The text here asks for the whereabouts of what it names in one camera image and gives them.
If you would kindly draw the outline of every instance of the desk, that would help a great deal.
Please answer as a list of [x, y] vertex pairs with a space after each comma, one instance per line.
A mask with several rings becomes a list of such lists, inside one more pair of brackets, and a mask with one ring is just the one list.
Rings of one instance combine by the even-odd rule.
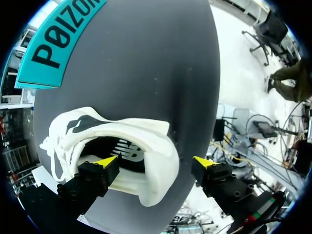
[[[138, 117], [170, 123], [180, 156], [179, 175], [153, 207], [137, 196], [109, 190], [86, 218], [112, 234], [159, 234], [189, 194], [193, 156], [204, 157], [213, 131], [219, 93], [219, 46], [206, 0], [108, 1], [80, 36], [62, 86], [38, 90], [34, 133], [39, 148], [59, 114], [91, 106], [111, 120]], [[60, 165], [56, 164], [60, 176]]]

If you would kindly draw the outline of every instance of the new balance logo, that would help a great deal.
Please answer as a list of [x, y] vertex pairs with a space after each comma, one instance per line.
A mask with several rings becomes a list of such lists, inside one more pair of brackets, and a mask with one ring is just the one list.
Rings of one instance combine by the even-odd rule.
[[121, 156], [122, 159], [132, 162], [140, 162], [144, 160], [144, 153], [139, 147], [122, 139], [119, 140], [111, 155]]

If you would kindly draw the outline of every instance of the leg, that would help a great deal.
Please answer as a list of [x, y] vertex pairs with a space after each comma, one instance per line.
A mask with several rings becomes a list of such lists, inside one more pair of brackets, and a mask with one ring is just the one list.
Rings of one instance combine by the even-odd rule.
[[297, 80], [298, 76], [300, 74], [300, 62], [296, 63], [292, 67], [283, 67], [279, 70], [277, 70], [273, 75], [274, 80], [287, 80], [287, 79], [293, 79]]
[[284, 99], [288, 101], [297, 101], [295, 88], [285, 85], [278, 80], [274, 81], [274, 88]]

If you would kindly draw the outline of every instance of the shoe of person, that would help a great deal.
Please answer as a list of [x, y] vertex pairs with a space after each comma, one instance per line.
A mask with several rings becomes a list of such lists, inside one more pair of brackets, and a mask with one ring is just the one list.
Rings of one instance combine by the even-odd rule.
[[271, 91], [272, 88], [274, 88], [273, 82], [274, 80], [271, 77], [265, 79], [265, 92], [267, 94]]
[[[111, 156], [119, 157], [120, 172], [110, 189], [137, 195], [142, 205], [154, 206], [177, 177], [179, 157], [167, 137], [169, 123], [128, 118], [110, 121], [84, 107], [57, 116], [49, 136], [40, 145], [51, 158], [56, 181], [69, 181], [78, 165]], [[55, 155], [63, 173], [56, 175]]]

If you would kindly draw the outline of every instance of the white sneaker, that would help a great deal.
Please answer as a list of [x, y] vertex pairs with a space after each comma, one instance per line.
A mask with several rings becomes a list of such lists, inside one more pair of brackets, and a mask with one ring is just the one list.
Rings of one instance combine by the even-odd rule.
[[[57, 116], [40, 147], [51, 157], [56, 181], [72, 179], [84, 161], [119, 156], [120, 173], [110, 189], [134, 194], [144, 206], [159, 203], [178, 174], [179, 158], [167, 137], [169, 123], [128, 118], [110, 121], [84, 107]], [[57, 155], [63, 169], [55, 173]]]

